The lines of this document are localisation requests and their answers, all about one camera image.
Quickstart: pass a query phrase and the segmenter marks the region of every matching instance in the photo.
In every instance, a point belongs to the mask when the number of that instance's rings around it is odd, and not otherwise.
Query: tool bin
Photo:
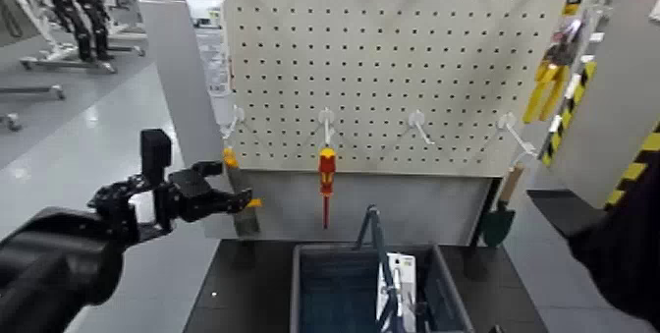
[[[387,247],[387,251],[415,257],[416,332],[474,331],[438,247]],[[290,332],[377,332],[378,267],[376,249],[356,250],[354,245],[340,244],[297,246]]]

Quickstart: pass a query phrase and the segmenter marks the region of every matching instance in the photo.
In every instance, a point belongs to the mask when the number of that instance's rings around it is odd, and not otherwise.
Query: white pegboard
[[[315,171],[328,107],[340,172],[502,176],[563,3],[227,0],[242,167]]]

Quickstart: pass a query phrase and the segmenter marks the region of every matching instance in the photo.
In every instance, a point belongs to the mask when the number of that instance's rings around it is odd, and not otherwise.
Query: screwdriver
[[[336,171],[335,150],[330,147],[321,149],[318,155],[318,172],[321,174],[321,196],[323,196],[323,229],[328,229],[330,217],[330,196]]]

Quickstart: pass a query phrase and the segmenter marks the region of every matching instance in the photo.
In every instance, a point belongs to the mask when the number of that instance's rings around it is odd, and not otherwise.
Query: metal hook
[[[318,122],[323,124],[325,129],[325,145],[330,145],[332,136],[335,134],[335,129],[330,125],[335,122],[335,113],[327,107],[318,113]]]
[[[497,129],[500,131],[503,131],[505,129],[509,131],[509,133],[514,137],[518,145],[524,151],[524,154],[535,156],[536,148],[530,142],[521,139],[521,136],[518,135],[518,132],[514,130],[515,124],[516,124],[516,116],[513,113],[509,112],[507,114],[502,115],[502,117],[500,117],[500,119],[497,121]]]
[[[246,111],[243,108],[234,105],[234,119],[232,120],[232,124],[230,124],[229,126],[220,127],[220,133],[222,133],[222,139],[224,140],[229,139],[229,137],[236,129],[236,125],[242,123],[245,119],[246,119]]]
[[[426,144],[435,144],[435,142],[428,137],[424,129],[421,127],[423,124],[424,124],[424,113],[419,110],[415,112],[411,112],[410,116],[408,117],[408,125],[411,128],[417,128],[419,134],[421,135],[421,138],[424,139]]]

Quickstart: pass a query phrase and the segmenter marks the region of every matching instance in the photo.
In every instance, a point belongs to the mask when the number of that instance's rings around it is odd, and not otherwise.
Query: black table
[[[222,241],[185,333],[289,332],[296,244]],[[495,324],[506,333],[547,333],[504,249],[441,250],[477,333]]]

